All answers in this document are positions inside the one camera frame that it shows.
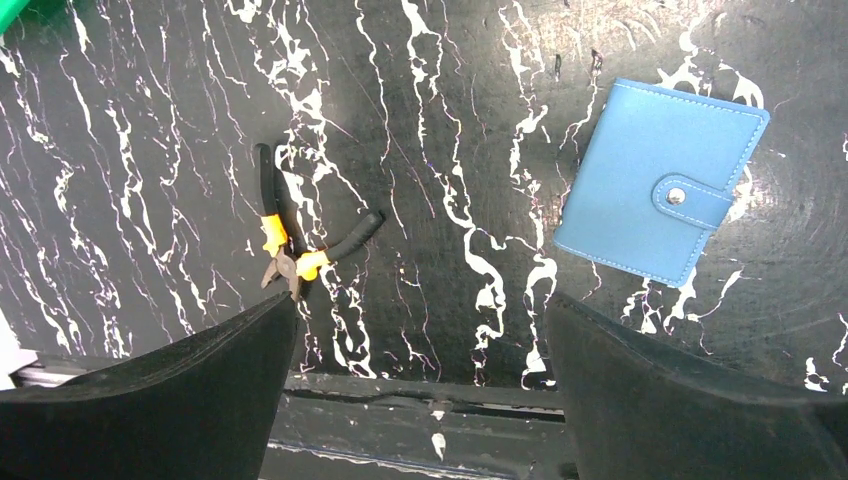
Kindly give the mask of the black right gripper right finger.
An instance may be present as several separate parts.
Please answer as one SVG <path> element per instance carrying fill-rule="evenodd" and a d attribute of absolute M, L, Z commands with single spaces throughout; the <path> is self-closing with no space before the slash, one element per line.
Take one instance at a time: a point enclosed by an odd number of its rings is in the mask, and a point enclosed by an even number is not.
<path fill-rule="evenodd" d="M 545 336 L 582 479 L 843 479 L 847 400 L 724 367 L 555 294 Z"/>

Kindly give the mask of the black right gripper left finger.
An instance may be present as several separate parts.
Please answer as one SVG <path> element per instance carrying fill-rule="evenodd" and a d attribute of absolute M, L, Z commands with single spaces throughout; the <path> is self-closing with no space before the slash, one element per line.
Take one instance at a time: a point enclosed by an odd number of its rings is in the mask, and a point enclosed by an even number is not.
<path fill-rule="evenodd" d="M 291 296 L 56 387 L 1 395 L 5 479 L 255 479 L 298 330 Z"/>

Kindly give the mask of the blue leather card holder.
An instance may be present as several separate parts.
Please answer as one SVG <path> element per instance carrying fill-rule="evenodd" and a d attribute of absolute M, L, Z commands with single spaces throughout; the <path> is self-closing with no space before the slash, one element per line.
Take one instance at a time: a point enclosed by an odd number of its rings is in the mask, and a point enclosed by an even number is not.
<path fill-rule="evenodd" d="M 554 244 L 683 286 L 732 206 L 769 120 L 760 108 L 616 79 Z"/>

